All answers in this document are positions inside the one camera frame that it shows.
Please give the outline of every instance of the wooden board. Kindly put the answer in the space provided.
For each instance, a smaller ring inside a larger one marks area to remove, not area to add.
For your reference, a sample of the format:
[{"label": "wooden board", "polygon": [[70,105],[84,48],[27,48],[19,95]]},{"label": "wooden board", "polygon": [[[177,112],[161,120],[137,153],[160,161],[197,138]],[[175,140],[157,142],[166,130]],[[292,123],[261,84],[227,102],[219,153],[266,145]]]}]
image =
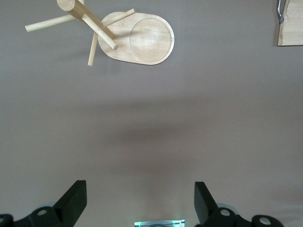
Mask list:
[{"label": "wooden board", "polygon": [[[122,14],[114,12],[102,22]],[[175,36],[169,23],[163,18],[145,13],[135,13],[108,28],[114,33],[118,49],[113,50],[102,38],[98,38],[103,52],[116,60],[144,65],[156,65],[168,58],[174,47]]]},{"label": "wooden board", "polygon": [[285,0],[279,46],[303,45],[303,0]]}]

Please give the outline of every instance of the light wood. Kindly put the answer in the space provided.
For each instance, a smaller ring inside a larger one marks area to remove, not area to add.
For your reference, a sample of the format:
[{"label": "light wood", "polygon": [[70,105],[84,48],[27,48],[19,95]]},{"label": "light wood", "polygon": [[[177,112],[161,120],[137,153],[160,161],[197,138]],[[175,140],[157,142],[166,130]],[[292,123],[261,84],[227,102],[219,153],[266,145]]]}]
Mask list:
[{"label": "light wood", "polygon": [[107,26],[109,26],[109,25],[111,25],[111,24],[113,24],[113,23],[115,23],[115,22],[118,22],[119,20],[124,19],[125,17],[129,17],[130,15],[132,15],[132,14],[134,14],[134,13],[135,13],[135,10],[134,10],[134,9],[131,9],[131,10],[129,10],[129,11],[123,13],[123,14],[120,14],[120,15],[118,15],[118,16],[112,18],[112,19],[109,19],[109,20],[105,21],[105,22],[103,23],[103,25],[104,25],[104,27],[107,27]]},{"label": "light wood", "polygon": [[94,15],[88,8],[86,8],[79,0],[57,0],[57,4],[62,10],[68,12],[69,14],[71,14],[82,22],[82,17],[84,14],[86,14],[109,37],[114,37],[114,34],[107,27],[104,27],[101,20],[96,15]]},{"label": "light wood", "polygon": [[96,32],[113,50],[118,49],[118,45],[86,14],[82,20]]},{"label": "light wood", "polygon": [[[107,15],[103,21],[111,20],[124,12]],[[98,38],[103,52],[116,60],[155,65],[166,60],[172,52],[175,36],[169,23],[163,18],[145,13],[135,13],[108,28],[114,33],[119,45],[113,51],[102,38]]]},{"label": "light wood", "polygon": [[88,63],[89,66],[93,66],[97,42],[98,42],[98,34],[94,32],[93,40],[91,42],[90,53],[89,53],[89,63]]},{"label": "light wood", "polygon": [[303,0],[285,0],[279,46],[303,45]]},{"label": "light wood", "polygon": [[65,23],[65,22],[68,22],[68,21],[71,21],[71,20],[74,20],[74,19],[75,18],[72,15],[65,15],[65,16],[62,16],[62,17],[57,17],[57,18],[54,18],[54,19],[34,23],[32,25],[26,25],[25,29],[27,30],[27,32],[32,32],[32,31],[47,28],[47,27],[50,27],[50,26],[62,24],[62,23]]}]

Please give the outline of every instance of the wooden dowel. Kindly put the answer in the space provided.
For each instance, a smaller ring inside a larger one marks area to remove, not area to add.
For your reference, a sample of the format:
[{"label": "wooden dowel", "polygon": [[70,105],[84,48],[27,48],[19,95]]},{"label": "wooden dowel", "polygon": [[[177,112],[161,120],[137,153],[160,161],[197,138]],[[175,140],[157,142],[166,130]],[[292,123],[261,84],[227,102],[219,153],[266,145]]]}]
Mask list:
[{"label": "wooden dowel", "polygon": [[88,8],[86,8],[79,0],[57,0],[58,6],[77,18],[78,20],[82,20],[84,14],[89,16],[91,20],[94,21],[95,24],[98,25],[109,37],[114,38],[114,34],[107,27],[104,27],[101,20],[94,15]]},{"label": "wooden dowel", "polygon": [[82,20],[90,26],[111,48],[118,49],[118,45],[86,14],[83,15]]},{"label": "wooden dowel", "polygon": [[54,26],[54,25],[58,25],[61,23],[65,23],[71,20],[74,20],[75,18],[72,15],[66,15],[63,17],[57,17],[54,19],[50,19],[50,20],[45,20],[45,21],[41,21],[32,25],[26,25],[25,29],[27,30],[27,32],[32,32],[32,31],[36,31],[39,29],[43,29],[43,28],[47,28],[50,26]]},{"label": "wooden dowel", "polygon": [[113,23],[115,23],[115,22],[117,22],[119,20],[122,20],[125,17],[128,17],[128,16],[130,16],[130,15],[132,15],[134,13],[135,13],[135,10],[131,9],[131,10],[125,12],[125,13],[122,13],[121,15],[118,15],[118,16],[112,18],[112,19],[109,19],[109,20],[103,22],[103,25],[104,25],[104,27],[107,27],[107,26],[109,26],[109,25],[111,25],[111,24],[113,24]]},{"label": "wooden dowel", "polygon": [[88,63],[89,66],[93,66],[94,63],[97,41],[98,41],[98,34],[94,32],[93,41],[91,42],[91,48],[89,53],[89,63]]}]

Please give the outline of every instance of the bolt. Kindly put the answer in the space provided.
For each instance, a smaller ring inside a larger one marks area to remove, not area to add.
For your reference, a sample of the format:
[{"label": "bolt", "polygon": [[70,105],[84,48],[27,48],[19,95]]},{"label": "bolt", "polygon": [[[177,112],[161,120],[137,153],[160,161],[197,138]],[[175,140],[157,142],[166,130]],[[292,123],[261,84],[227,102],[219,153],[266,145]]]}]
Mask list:
[{"label": "bolt", "polygon": [[38,216],[44,215],[47,213],[47,210],[41,210],[37,213]]},{"label": "bolt", "polygon": [[222,214],[223,216],[230,216],[230,212],[229,212],[228,210],[226,210],[226,209],[222,209],[222,210],[221,210],[221,214]]},{"label": "bolt", "polygon": [[260,221],[263,225],[269,226],[269,225],[271,224],[270,220],[268,220],[268,219],[265,218],[265,217],[260,218],[259,221]]}]

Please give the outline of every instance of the round wooden top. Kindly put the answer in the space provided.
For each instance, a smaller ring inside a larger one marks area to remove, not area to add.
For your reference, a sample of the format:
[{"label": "round wooden top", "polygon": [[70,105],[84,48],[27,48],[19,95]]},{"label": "round wooden top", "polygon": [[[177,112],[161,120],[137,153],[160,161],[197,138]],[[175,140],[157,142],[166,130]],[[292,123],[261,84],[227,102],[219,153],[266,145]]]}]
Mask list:
[{"label": "round wooden top", "polygon": [[143,19],[133,27],[130,45],[142,61],[160,61],[170,50],[171,34],[162,21],[155,18]]}]

